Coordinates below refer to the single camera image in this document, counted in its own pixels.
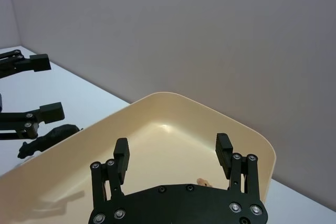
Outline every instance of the beige object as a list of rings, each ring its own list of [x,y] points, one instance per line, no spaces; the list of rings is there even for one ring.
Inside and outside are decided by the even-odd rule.
[[[210,183],[207,180],[202,179],[202,178],[197,179],[197,184],[200,186],[213,187],[212,185],[210,185]]]
[[[204,105],[160,92],[110,115],[0,178],[0,223],[87,223],[92,211],[94,161],[113,157],[120,137],[130,160],[122,190],[130,194],[199,177],[226,189],[215,153],[216,133],[225,132],[234,152],[258,156],[260,197],[265,202],[276,155],[254,130]]]

